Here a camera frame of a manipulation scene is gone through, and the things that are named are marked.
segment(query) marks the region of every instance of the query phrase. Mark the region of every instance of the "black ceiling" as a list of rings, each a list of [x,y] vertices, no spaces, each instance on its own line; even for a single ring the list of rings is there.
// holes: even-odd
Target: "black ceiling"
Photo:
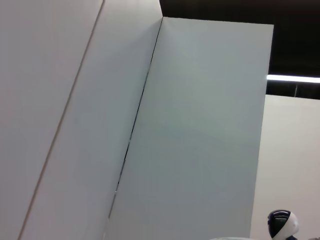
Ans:
[[[160,0],[163,16],[274,25],[269,73],[320,77],[320,0]]]

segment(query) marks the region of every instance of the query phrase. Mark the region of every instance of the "white wall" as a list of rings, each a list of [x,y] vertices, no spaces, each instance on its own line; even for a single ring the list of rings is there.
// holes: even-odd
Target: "white wall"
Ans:
[[[0,240],[16,240],[102,0],[0,1]]]
[[[249,237],[272,32],[163,18],[108,240]]]
[[[107,0],[22,240],[101,240],[162,13],[158,0]]]
[[[320,101],[265,97],[250,237],[269,240],[267,216],[294,212],[307,240],[320,236]]]

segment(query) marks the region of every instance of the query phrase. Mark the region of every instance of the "white surface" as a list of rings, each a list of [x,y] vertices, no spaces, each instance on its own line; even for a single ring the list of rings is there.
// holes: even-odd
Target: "white surface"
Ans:
[[[0,1],[0,240],[17,240],[101,0]]]
[[[107,0],[22,240],[101,240],[162,18]]]
[[[286,76],[286,75],[268,75],[268,80],[286,81],[286,82],[300,82],[300,83],[320,83],[319,77],[306,76]]]
[[[320,101],[265,97],[250,237],[270,240],[267,216],[294,212],[300,240],[320,235]]]
[[[107,240],[249,237],[272,32],[163,18]]]

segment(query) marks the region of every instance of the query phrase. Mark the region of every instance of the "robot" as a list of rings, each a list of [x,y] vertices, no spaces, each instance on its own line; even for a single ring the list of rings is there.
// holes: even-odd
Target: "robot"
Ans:
[[[288,210],[275,210],[268,216],[269,234],[272,240],[297,240],[293,235],[299,231],[296,215]],[[253,240],[244,237],[219,237],[211,240]]]

